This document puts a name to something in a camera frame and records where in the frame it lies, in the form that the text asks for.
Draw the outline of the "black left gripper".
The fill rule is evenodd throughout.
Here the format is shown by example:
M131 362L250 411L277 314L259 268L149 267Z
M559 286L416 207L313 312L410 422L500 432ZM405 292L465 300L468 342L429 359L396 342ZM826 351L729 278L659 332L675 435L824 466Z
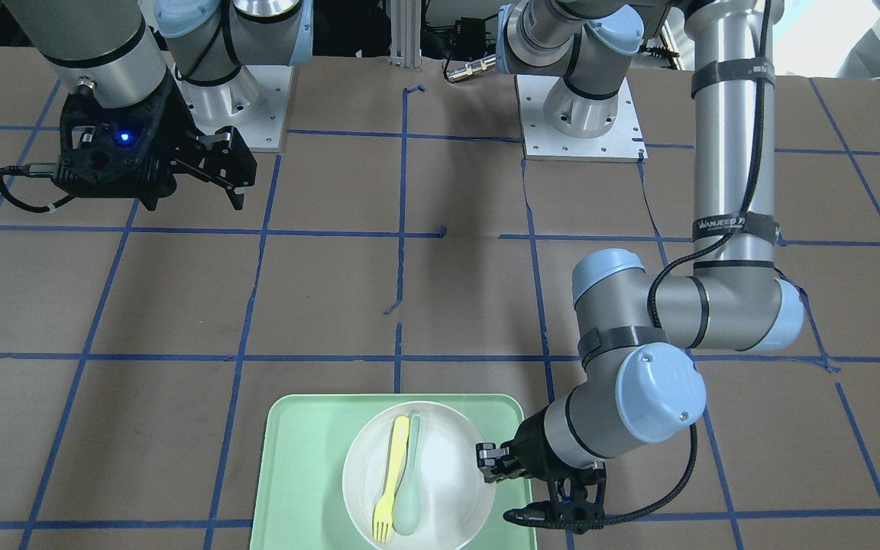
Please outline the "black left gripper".
M475 445L476 463L486 484L498 484L517 478L538 478L556 487L569 481L572 487L607 485L607 470L580 469L561 460L545 434L547 410L538 411L525 420L510 442Z

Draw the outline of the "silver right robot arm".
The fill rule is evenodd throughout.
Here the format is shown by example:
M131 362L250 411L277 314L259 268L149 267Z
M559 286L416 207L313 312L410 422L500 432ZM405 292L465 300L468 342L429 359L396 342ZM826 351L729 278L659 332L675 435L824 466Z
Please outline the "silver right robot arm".
M66 87L53 163L0 168L0 196L49 215L76 199L153 212L186 174L234 210L257 177L256 150L281 139L286 104L254 74L291 74L313 50L310 1L7 1Z

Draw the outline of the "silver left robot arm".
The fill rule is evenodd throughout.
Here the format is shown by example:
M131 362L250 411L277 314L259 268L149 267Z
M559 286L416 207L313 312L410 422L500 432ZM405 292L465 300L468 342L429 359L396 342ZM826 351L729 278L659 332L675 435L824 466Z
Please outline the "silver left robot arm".
M577 264L572 304L587 379L510 441L477 446L489 484L595 484L608 460L695 431L707 394L689 349L771 351L802 328L796 289L773 271L769 41L782 2L524 1L500 21L500 62L510 73L561 76L579 99L610 102L640 45L631 32L671 8L684 11L696 46L694 251L656 275L625 248Z

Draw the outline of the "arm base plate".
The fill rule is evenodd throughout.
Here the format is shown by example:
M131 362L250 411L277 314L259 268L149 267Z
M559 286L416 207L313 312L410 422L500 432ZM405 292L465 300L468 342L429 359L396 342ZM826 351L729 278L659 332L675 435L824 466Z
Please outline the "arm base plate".
M560 77L516 76L527 160L636 163L649 158L629 81L604 100L572 92Z
M279 153L295 75L292 66L245 66L221 85L178 85L199 130L214 134L234 126L249 149Z

